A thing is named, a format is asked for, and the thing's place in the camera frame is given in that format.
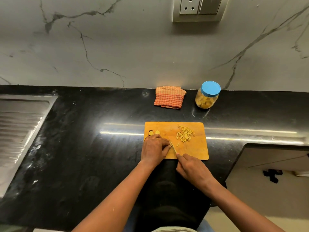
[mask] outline blue lid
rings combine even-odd
[[[205,81],[201,87],[201,93],[207,97],[216,97],[221,91],[221,87],[217,82]]]

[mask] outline sink drainboard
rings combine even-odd
[[[57,96],[0,95],[0,197],[56,99]]]

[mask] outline wooden cutting board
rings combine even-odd
[[[195,136],[191,137],[190,142],[186,142],[185,144],[180,141],[180,139],[176,138],[176,133],[179,132],[178,125],[183,127],[188,127],[191,130],[194,130]],[[174,145],[176,151],[183,155],[184,153],[189,154],[190,156],[195,156],[200,160],[208,160],[208,149],[206,143],[206,135],[203,123],[197,122],[146,122],[145,130],[144,130],[144,140],[148,136],[149,131],[152,130],[155,132],[156,130],[160,131],[160,135],[163,138],[169,139]],[[166,159],[176,159],[176,153],[174,148],[172,147]]]

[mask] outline jar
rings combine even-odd
[[[205,81],[198,90],[195,103],[202,109],[210,108],[218,99],[221,87],[217,82]]]

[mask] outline folded kitchen towel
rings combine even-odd
[[[155,89],[155,106],[180,109],[187,92],[178,86],[161,86]]]

